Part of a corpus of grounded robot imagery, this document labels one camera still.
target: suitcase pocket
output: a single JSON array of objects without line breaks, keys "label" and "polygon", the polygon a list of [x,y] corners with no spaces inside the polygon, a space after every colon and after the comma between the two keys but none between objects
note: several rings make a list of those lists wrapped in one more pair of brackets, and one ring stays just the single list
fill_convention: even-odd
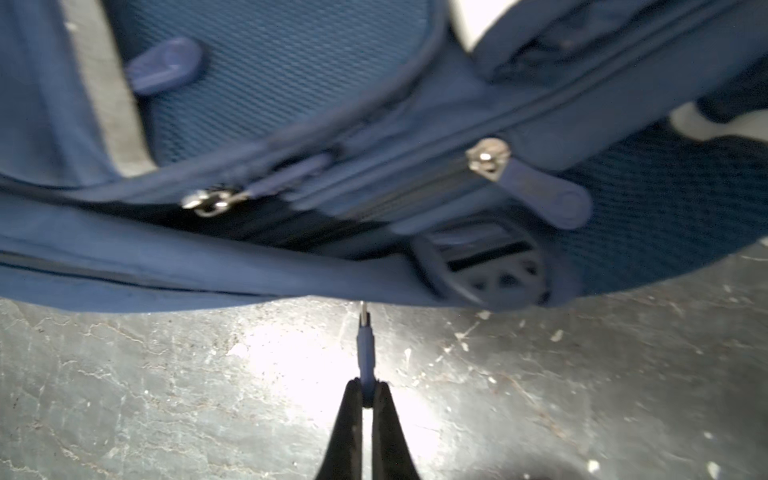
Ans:
[{"label": "suitcase pocket", "polygon": [[[322,149],[410,84],[445,36],[436,0],[60,3],[19,2],[0,21],[4,43],[19,45],[0,58],[19,72],[2,79],[3,104],[31,106],[12,132],[21,140],[3,142],[0,174],[43,187],[108,186],[65,192],[93,201],[188,180],[189,191],[192,177],[210,185],[224,171],[259,177],[259,168],[236,170],[270,153],[267,170]],[[135,100],[122,64],[176,37],[203,46],[201,77]],[[131,135],[117,125],[131,122]],[[164,193],[177,201],[172,190]]]},{"label": "suitcase pocket", "polygon": [[[645,9],[636,5],[639,13],[621,17],[623,22],[632,20],[631,25],[621,27],[617,23],[613,30],[601,30],[605,38],[587,36],[580,43],[589,55],[571,63],[553,61],[561,71],[550,85],[488,82],[477,75],[477,64],[462,49],[449,45],[407,108],[395,113],[395,120],[344,140],[348,160],[282,198],[297,210],[324,209],[349,194],[358,194],[362,200],[378,190],[387,177],[411,176],[426,163],[449,163],[484,137],[505,141],[514,157],[542,171],[567,170],[662,118],[681,98],[695,98],[698,93],[690,87],[693,80],[700,80],[695,85],[705,91],[705,83],[712,85],[739,67],[725,61],[717,69],[703,70],[717,62],[704,54],[684,62],[684,55],[699,45],[706,45],[707,55],[713,51],[712,56],[716,56],[718,45],[733,40],[731,34],[723,35],[724,25],[728,25],[725,13],[732,10],[733,3],[689,0],[662,2]],[[530,3],[513,7],[507,15],[514,16],[524,5]],[[637,15],[655,17],[643,22]],[[675,48],[665,50],[669,44]],[[750,48],[759,51],[763,47],[756,41]],[[659,78],[659,70],[678,75]],[[683,83],[683,76],[695,78]],[[664,86],[654,92],[653,101],[626,93],[629,88],[647,90],[645,82],[650,81]],[[468,179],[476,179],[466,173]]]}]

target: metal zipper slider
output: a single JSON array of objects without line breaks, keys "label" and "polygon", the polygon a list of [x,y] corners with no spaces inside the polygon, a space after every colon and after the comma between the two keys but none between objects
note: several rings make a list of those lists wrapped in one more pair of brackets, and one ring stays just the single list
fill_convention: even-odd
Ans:
[{"label": "metal zipper slider", "polygon": [[181,208],[194,210],[199,217],[216,217],[227,212],[233,205],[246,200],[277,195],[285,189],[294,187],[304,178],[319,174],[332,162],[331,154],[319,154],[276,170],[242,190],[227,188],[198,190],[181,200]]},{"label": "metal zipper slider", "polygon": [[553,227],[574,230],[592,217],[587,189],[514,158],[503,140],[483,138],[466,151],[466,157],[469,170],[495,182]]},{"label": "metal zipper slider", "polygon": [[511,151],[509,145],[498,138],[483,138],[466,152],[469,170],[478,175],[498,181],[509,163]]},{"label": "metal zipper slider", "polygon": [[233,205],[248,200],[247,192],[235,190],[198,190],[181,200],[181,208],[194,210],[203,218],[215,217],[228,211]]}]

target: cracked concrete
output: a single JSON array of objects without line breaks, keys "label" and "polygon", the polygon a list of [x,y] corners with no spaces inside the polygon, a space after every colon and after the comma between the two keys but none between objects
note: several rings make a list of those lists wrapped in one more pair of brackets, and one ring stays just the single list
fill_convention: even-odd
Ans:
[{"label": "cracked concrete", "polygon": [[[768,472],[764,246],[558,310],[371,310],[425,480]],[[0,478],[313,478],[355,325],[319,298],[144,315],[0,300]]]}]

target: blue luggage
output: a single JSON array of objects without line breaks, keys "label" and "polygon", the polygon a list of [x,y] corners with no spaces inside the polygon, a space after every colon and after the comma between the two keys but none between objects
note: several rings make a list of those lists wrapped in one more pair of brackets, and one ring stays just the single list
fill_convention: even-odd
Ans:
[{"label": "blue luggage", "polygon": [[2,0],[0,296],[558,306],[768,233],[768,2],[510,3]]}]

